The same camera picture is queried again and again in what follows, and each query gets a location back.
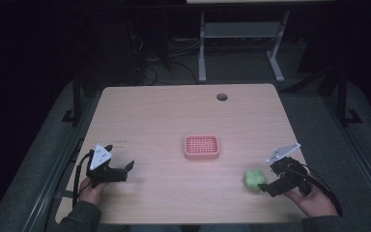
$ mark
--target green sponge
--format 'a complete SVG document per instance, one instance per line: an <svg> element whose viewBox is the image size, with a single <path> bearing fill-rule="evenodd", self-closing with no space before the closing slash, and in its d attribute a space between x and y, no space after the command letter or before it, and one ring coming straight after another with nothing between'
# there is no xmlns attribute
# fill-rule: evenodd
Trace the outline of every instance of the green sponge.
<svg viewBox="0 0 371 232"><path fill-rule="evenodd" d="M265 182L266 178L260 170L254 169L245 172L243 183L247 188L258 192L260 191L258 184L264 184Z"/></svg>

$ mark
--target white stand leg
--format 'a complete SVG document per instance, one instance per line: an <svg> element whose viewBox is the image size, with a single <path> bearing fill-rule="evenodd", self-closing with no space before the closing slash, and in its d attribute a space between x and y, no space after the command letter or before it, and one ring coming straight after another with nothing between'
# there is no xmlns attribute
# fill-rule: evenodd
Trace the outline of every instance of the white stand leg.
<svg viewBox="0 0 371 232"><path fill-rule="evenodd" d="M204 58L204 12L201 13L200 24L200 54L198 55L198 80L200 83L207 81L206 77L206 59Z"/></svg>
<svg viewBox="0 0 371 232"><path fill-rule="evenodd" d="M278 52L279 46L282 41L282 36L284 35L285 27L287 25L288 16L290 11L285 11L284 16L279 24L278 31L275 36L275 45L273 46L272 51L267 51L267 56L271 64L273 74L275 75L276 81L284 82L284 76L282 75L281 69L279 68L278 63L276 62L276 53Z"/></svg>

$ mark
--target hole in table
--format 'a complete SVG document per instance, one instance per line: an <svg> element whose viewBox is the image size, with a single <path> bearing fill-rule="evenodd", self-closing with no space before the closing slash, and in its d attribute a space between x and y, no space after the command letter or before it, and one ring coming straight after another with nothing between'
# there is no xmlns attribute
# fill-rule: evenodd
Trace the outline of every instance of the hole in table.
<svg viewBox="0 0 371 232"><path fill-rule="evenodd" d="M228 95L226 95L226 94L217 94L217 95L216 95L216 98L217 98L219 101L224 102L224 101L227 101L227 99L228 99Z"/></svg>

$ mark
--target metal stand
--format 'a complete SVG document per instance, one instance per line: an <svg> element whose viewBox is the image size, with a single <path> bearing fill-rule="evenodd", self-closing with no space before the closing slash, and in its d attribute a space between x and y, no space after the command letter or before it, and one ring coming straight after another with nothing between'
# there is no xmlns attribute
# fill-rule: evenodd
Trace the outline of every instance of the metal stand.
<svg viewBox="0 0 371 232"><path fill-rule="evenodd" d="M200 54L198 55L198 77L201 83L207 81L206 61L204 58L205 38L275 38L272 50L267 51L276 81L285 81L281 69L276 62L276 53L284 35L290 11L285 11L281 21L276 22L205 22L205 14L201 13L200 23Z"/></svg>
<svg viewBox="0 0 371 232"><path fill-rule="evenodd" d="M73 122L73 126L79 122L81 117L80 80L77 75L73 78L73 110L68 110L63 116L62 122Z"/></svg>

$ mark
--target dark background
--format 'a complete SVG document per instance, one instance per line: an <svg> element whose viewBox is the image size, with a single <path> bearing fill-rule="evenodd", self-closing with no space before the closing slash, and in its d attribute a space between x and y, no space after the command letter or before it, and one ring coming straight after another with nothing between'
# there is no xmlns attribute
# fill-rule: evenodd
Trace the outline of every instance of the dark background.
<svg viewBox="0 0 371 232"><path fill-rule="evenodd" d="M94 7L133 5L133 1L92 2ZM184 1L146 2L158 6L158 3ZM339 64L371 103L371 1L350 5L348 1L338 2L340 4L334 8L293 9L284 40L294 43L297 38L305 38L309 41L304 55L306 62L301 64L302 72L313 73L326 65ZM125 33L141 36L145 45L161 57L171 36L198 38L199 13L196 10L180 13L91 11L85 8L85 3L0 1L0 200L57 96L76 73L96 63L75 41L89 47L90 52L97 53L106 62L113 59L113 54L104 52L107 48L101 47L97 36L106 35L107 29L94 30L105 21L124 25ZM211 14L218 20L225 16L227 19L235 15L238 15L235 19L254 16L247 10L244 14L236 11L221 10ZM268 16L270 14L262 13L262 9L255 14L263 19ZM133 18L137 23L127 24L128 19ZM129 47L121 50L127 52ZM141 65L138 58L129 62L135 63L133 67ZM133 79L120 76L112 84L135 84Z"/></svg>

